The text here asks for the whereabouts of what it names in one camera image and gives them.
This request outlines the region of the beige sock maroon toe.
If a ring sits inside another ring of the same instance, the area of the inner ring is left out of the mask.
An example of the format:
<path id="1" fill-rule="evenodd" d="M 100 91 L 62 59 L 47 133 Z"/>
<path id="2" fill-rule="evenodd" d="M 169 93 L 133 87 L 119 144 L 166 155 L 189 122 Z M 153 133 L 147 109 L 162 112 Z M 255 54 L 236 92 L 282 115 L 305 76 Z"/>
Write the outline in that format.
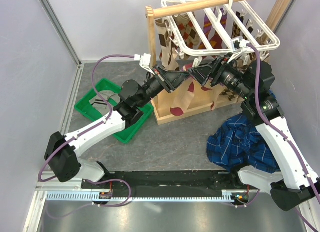
<path id="1" fill-rule="evenodd" d="M 195 83 L 192 77 L 186 79 L 176 90 L 176 95 L 170 107 L 174 116 L 183 115 L 195 97 Z"/>

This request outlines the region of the beige sock maroon purple stripes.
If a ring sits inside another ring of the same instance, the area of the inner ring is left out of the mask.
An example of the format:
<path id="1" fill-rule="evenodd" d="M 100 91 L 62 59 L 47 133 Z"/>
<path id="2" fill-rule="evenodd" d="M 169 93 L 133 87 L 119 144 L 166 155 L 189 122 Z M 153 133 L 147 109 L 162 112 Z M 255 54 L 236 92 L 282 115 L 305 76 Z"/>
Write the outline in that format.
<path id="1" fill-rule="evenodd" d="M 202 86 L 201 89 L 206 91 L 206 93 L 208 94 L 209 103 L 210 103 L 210 110 L 211 111 L 214 110 L 216 107 L 218 97 L 219 97 L 220 93 L 225 90 L 225 86 L 221 85 L 221 84 L 217 84 L 213 87 Z"/>

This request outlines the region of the white plastic clip hanger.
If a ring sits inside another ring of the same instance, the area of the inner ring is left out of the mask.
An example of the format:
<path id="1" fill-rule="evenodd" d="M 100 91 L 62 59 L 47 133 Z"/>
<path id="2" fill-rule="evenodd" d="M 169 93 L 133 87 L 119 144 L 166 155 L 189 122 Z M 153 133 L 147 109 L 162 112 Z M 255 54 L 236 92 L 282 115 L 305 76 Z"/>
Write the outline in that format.
<path id="1" fill-rule="evenodd" d="M 226 4 L 199 9 L 198 12 L 203 15 L 203 18 L 196 17 L 196 10 L 177 11 L 175 14 L 160 17 L 166 22 L 171 47 L 176 48 L 178 54 L 177 61 L 192 58 L 193 65 L 196 66 L 206 57 L 216 57 L 228 53 L 232 55 L 231 39 L 238 36 L 243 36 L 244 39 L 252 43 L 260 51 L 262 60 L 269 56 L 271 50 L 277 49 L 281 44 L 277 35 L 246 0 L 228 0 Z M 175 17 L 179 14 L 187 14 L 190 17 L 199 35 L 199 44 L 193 49 L 186 45 L 175 22 Z M 217 31 L 222 38 L 221 49 L 214 49 L 204 34 L 205 14 L 213 26 L 209 38 Z M 227 14 L 226 28 L 220 23 L 222 15 L 225 14 Z M 253 57 L 254 51 L 249 48 L 249 53 L 242 55 L 237 60 L 247 65 Z"/>

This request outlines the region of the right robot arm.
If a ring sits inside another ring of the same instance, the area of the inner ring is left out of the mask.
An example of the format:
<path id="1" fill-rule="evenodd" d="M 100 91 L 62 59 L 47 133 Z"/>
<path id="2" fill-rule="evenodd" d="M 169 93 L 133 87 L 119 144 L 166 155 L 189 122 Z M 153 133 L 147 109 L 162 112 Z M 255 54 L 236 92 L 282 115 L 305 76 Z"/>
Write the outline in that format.
<path id="1" fill-rule="evenodd" d="M 255 125 L 279 165 L 281 173 L 276 180 L 272 173 L 246 165 L 229 176 L 233 188 L 252 185 L 269 193 L 284 211 L 313 197 L 319 198 L 320 178 L 304 159 L 278 101 L 269 93 L 275 80 L 269 63 L 257 57 L 242 73 L 228 63 L 226 57 L 218 56 L 187 72 L 202 85 L 208 80 L 213 86 L 221 83 L 244 99 L 241 104 L 244 114 Z"/>

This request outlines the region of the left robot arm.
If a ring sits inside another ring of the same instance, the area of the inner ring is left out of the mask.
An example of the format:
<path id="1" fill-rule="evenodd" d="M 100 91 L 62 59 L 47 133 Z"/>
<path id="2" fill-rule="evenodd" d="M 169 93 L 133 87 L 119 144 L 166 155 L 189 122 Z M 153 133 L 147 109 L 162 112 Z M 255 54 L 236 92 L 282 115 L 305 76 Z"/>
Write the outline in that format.
<path id="1" fill-rule="evenodd" d="M 55 132 L 49 138 L 44 155 L 45 165 L 49 166 L 54 177 L 67 182 L 75 177 L 91 180 L 98 188 L 106 188 L 110 177 L 99 162 L 86 162 L 81 155 L 105 138 L 121 132 L 133 125 L 143 116 L 141 108 L 161 91 L 174 91 L 189 74 L 153 67 L 154 75 L 143 85 L 136 80 L 125 81 L 119 92 L 120 102 L 112 107 L 109 114 L 81 128 L 62 135 Z"/>

